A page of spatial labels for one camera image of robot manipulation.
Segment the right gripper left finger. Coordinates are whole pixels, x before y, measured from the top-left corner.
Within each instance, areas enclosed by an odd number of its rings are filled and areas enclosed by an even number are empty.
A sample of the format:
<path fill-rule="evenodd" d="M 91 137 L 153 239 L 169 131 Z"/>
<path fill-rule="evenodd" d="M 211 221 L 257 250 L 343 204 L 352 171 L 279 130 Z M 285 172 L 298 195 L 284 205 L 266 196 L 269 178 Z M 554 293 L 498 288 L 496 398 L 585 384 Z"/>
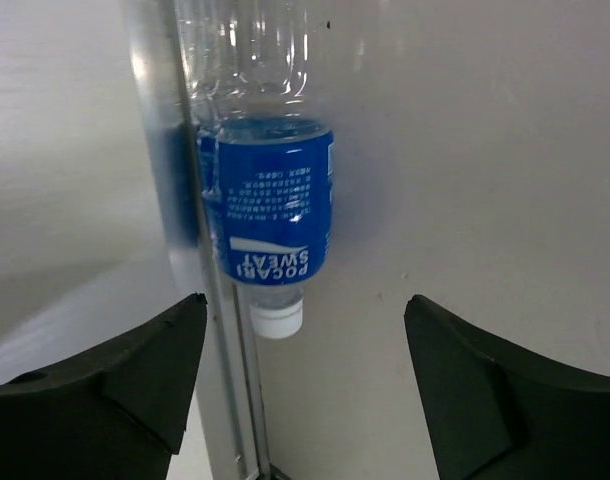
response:
<path fill-rule="evenodd" d="M 192 294 L 143 325 L 0 385 L 0 479 L 164 479 L 207 326 Z"/>

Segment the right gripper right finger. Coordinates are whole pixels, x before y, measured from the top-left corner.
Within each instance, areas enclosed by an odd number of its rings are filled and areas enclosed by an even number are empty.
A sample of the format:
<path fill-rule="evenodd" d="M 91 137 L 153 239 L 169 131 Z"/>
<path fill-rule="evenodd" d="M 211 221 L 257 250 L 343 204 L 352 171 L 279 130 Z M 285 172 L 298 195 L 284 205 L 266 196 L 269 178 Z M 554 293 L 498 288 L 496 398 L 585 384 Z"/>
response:
<path fill-rule="evenodd" d="M 610 377 L 491 334 L 422 296 L 405 328 L 442 479 L 610 479 Z"/>

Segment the blue label Pocari bottle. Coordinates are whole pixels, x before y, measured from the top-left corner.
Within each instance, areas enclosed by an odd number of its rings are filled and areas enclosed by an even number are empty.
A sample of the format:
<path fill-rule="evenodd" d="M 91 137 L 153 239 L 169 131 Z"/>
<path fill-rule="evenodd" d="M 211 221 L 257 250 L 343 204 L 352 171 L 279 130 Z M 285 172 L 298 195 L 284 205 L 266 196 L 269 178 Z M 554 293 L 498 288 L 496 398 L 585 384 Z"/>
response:
<path fill-rule="evenodd" d="M 333 209 L 334 136 L 312 79 L 306 7 L 179 1 L 175 13 L 216 261 L 254 331 L 290 337 L 303 286 L 326 260 Z"/>

